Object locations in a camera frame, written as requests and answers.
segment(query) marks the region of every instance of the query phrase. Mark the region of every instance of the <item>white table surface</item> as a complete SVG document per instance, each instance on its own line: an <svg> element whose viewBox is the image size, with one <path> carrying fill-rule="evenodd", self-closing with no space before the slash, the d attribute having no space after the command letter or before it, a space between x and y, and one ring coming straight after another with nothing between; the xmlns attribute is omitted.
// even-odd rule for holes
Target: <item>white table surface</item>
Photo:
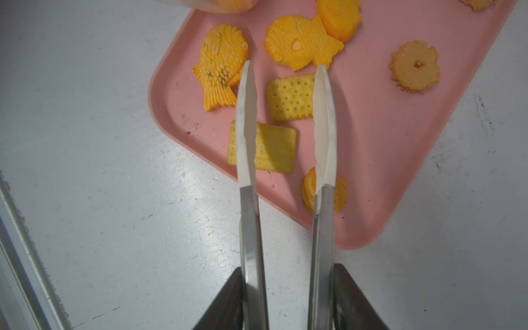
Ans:
<svg viewBox="0 0 528 330"><path fill-rule="evenodd" d="M337 253L393 330L527 327L527 4L381 236ZM187 13L0 2L0 170L76 330L190 329L239 265L237 185L148 111ZM260 207L270 328L305 328L311 235Z"/></svg>

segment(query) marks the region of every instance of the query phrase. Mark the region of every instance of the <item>cracker with holes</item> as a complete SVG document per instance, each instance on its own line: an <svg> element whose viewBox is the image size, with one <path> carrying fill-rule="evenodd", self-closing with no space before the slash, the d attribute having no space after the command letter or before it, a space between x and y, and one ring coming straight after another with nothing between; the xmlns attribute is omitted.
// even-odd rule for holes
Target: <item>cracker with holes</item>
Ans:
<svg viewBox="0 0 528 330"><path fill-rule="evenodd" d="M276 122L313 117L314 74L268 82L268 107Z"/></svg>
<svg viewBox="0 0 528 330"><path fill-rule="evenodd" d="M440 79L440 68L436 65L438 52L421 40L410 41L392 53L392 80L402 90L423 92L434 86Z"/></svg>
<svg viewBox="0 0 528 330"><path fill-rule="evenodd" d="M255 167L264 171L290 174L294 170L297 131L293 128L257 123ZM235 122L229 133L228 164L237 164Z"/></svg>

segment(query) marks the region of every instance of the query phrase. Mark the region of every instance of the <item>fish-shaped cookie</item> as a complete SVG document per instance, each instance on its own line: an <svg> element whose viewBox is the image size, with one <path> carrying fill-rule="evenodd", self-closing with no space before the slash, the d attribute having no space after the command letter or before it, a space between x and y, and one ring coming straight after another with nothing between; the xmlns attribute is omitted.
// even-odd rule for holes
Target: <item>fish-shaped cookie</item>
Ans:
<svg viewBox="0 0 528 330"><path fill-rule="evenodd" d="M268 28L264 46L277 64L297 71L311 62L328 67L335 54L343 50L343 43L326 33L319 16L311 21L299 16L284 16Z"/></svg>
<svg viewBox="0 0 528 330"><path fill-rule="evenodd" d="M194 75L204 88L203 108L234 107L237 97L231 87L238 85L248 59L248 43L239 28L222 24L205 36Z"/></svg>

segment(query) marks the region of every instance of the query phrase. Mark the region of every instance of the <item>cookie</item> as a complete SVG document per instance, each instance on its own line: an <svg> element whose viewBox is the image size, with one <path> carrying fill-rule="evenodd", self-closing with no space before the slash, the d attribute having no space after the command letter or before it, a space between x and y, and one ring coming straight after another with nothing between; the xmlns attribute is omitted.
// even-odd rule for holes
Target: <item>cookie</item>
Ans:
<svg viewBox="0 0 528 330"><path fill-rule="evenodd" d="M440 68L436 65L438 52L428 47L427 42L415 40L400 46L392 53L392 80L398 82L402 90L425 91L440 79Z"/></svg>
<svg viewBox="0 0 528 330"><path fill-rule="evenodd" d="M314 74L268 82L268 107L273 121L313 117Z"/></svg>
<svg viewBox="0 0 528 330"><path fill-rule="evenodd" d="M264 171L289 174L294 170L297 131L293 128L257 123L255 167ZM228 164L237 164L235 121L231 122Z"/></svg>
<svg viewBox="0 0 528 330"><path fill-rule="evenodd" d="M359 0L318 0L317 15L329 36L347 42L361 23Z"/></svg>
<svg viewBox="0 0 528 330"><path fill-rule="evenodd" d="M317 183L317 175L315 174L315 167L313 167L304 177L300 185L300 195L303 198L304 206L311 213L314 213L315 204L315 186ZM348 191L346 185L348 182L345 178L337 175L334 187L334 214L341 212L346 202L348 202Z"/></svg>
<svg viewBox="0 0 528 330"><path fill-rule="evenodd" d="M490 4L497 2L497 0L460 0L463 4L470 5L473 10L480 11Z"/></svg>
<svg viewBox="0 0 528 330"><path fill-rule="evenodd" d="M203 108L234 107L237 97L231 89L240 82L248 59L248 43L239 28L222 24L209 31L200 48L194 75L204 88Z"/></svg>
<svg viewBox="0 0 528 330"><path fill-rule="evenodd" d="M309 21L290 15L276 19L268 28L264 47L278 65L298 71L312 63L328 69L333 57L345 45L326 33L323 21L315 16Z"/></svg>

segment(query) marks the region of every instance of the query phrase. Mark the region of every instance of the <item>rectangular cracker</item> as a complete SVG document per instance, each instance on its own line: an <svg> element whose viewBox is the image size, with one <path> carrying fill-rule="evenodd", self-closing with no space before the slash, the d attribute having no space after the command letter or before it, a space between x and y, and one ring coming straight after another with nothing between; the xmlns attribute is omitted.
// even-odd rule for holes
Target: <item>rectangular cracker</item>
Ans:
<svg viewBox="0 0 528 330"><path fill-rule="evenodd" d="M297 131L293 128L257 123L255 166L264 171L289 174L294 170ZM228 164L237 164L235 124L229 133Z"/></svg>
<svg viewBox="0 0 528 330"><path fill-rule="evenodd" d="M268 107L273 121L313 117L314 74L268 82Z"/></svg>

